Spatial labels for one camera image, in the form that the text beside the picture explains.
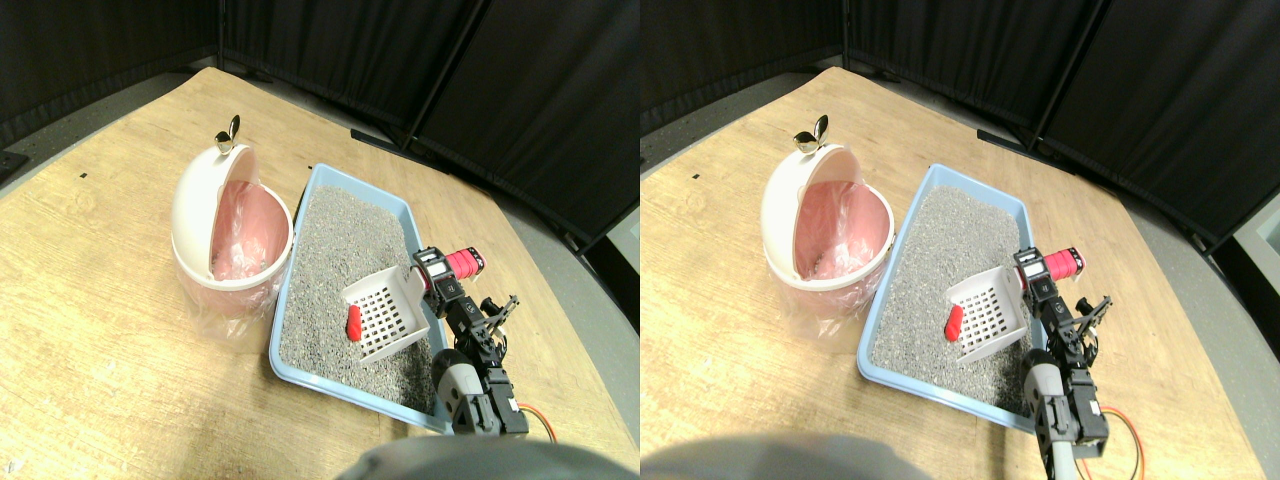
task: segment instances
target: cat litter box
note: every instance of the cat litter box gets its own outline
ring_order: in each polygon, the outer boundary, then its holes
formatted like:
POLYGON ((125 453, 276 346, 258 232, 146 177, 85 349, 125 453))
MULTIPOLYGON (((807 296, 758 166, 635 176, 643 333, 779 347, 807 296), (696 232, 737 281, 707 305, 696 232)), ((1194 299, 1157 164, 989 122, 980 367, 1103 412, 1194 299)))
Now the cat litter box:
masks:
MULTIPOLYGON (((901 232, 899 232, 899 244, 906 244, 911 236, 913 220, 918 207, 924 201, 924 197, 928 196, 934 187, 940 186, 960 188, 983 204, 1007 211, 1018 224, 1019 246, 1021 248, 1027 248, 1034 244, 1034 241, 1032 239, 1030 220, 1027 216, 1027 206, 1023 205, 1020 200, 941 164, 933 164, 929 166, 928 173, 924 175, 924 180, 920 183, 920 188, 915 192, 915 197, 911 200, 911 207, 906 212, 906 220, 902 223, 901 232)), ((1027 416, 1018 415, 950 389, 902 375, 900 372, 877 366, 872 362, 872 349, 876 346, 876 335, 879 329, 879 321, 883 315, 886 300, 890 296, 890 285, 893 280, 893 274, 896 273, 899 264, 902 261, 902 248, 892 251, 888 260, 888 268, 881 279, 876 298, 872 301, 870 312, 867 316, 867 325, 863 329, 861 340, 858 347, 858 371, 861 372, 861 375, 868 380, 932 399, 960 411, 973 413, 978 417, 987 419, 995 424, 1015 428, 1028 433, 1033 431, 1034 422, 1027 416)), ((1029 330, 1032 333, 1032 347, 1046 348, 1044 330, 1039 326, 1039 324, 1032 323, 1029 330)))
MULTIPOLYGON (((413 221, 413 214, 410 211, 408 204, 394 195, 325 164, 315 165, 311 172, 311 179, 307 180, 307 188, 302 193, 302 201, 297 215, 297 225, 300 228, 297 232, 297 243, 301 244, 307 241, 307 230, 302 227, 306 225, 303 220, 307 215, 307 205, 311 200, 311 193, 315 192, 317 187, 323 186, 342 188, 362 201, 387 209, 396 215, 397 219, 399 219, 401 228, 404 230, 404 251, 408 256, 412 256, 415 252, 422 250, 422 242, 417 236, 417 224, 413 221)), ((406 424, 417 425, 444 434, 452 434, 453 429, 448 421, 449 416, 444 411, 444 402, 433 402, 430 412, 421 412, 397 402, 374 396, 369 392, 296 369, 280 360, 280 338, 284 325, 285 302, 289 298, 289 276, 292 270, 293 259, 289 260, 288 271, 284 274, 284 287, 280 291, 280 297, 278 300, 279 305, 276 305, 275 308, 275 323, 271 326, 271 339, 268 349, 271 370, 285 381, 344 399, 406 424)), ((424 311, 430 311, 426 302, 419 300, 417 303, 417 307, 424 311)), ((425 317, 430 326, 426 334, 426 342, 430 346, 431 352, 443 351, 447 348, 444 339, 444 332, 447 332, 444 321, 435 319, 433 315, 426 315, 425 317)))

